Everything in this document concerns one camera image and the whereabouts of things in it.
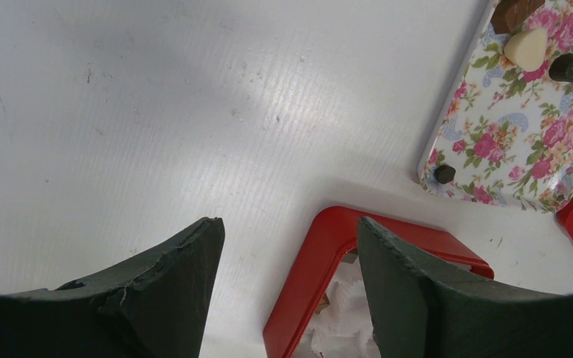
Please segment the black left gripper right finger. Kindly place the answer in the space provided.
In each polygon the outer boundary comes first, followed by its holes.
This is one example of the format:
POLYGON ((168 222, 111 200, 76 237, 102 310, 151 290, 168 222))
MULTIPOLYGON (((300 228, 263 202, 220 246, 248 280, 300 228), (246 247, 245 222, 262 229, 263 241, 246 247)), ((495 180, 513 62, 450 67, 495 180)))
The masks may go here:
POLYGON ((573 294, 463 270, 368 217, 357 248, 382 357, 573 357, 573 294))

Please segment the red square chocolate box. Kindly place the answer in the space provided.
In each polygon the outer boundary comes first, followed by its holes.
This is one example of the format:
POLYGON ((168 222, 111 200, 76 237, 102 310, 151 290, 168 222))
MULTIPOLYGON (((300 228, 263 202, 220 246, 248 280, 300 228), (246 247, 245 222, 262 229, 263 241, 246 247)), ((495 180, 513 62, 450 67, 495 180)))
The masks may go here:
POLYGON ((495 276, 486 261, 446 231, 348 207, 328 207, 312 221, 263 329, 268 357, 292 357, 340 262, 357 247, 359 218, 367 216, 412 245, 466 271, 488 279, 495 276))

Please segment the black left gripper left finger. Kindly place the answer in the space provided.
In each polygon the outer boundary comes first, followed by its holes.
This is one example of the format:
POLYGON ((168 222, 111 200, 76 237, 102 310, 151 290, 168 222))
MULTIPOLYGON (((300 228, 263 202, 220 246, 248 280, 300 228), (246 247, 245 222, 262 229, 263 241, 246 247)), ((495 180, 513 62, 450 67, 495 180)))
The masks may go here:
POLYGON ((0 295, 0 357, 197 357, 224 242, 202 218, 56 289, 0 295))

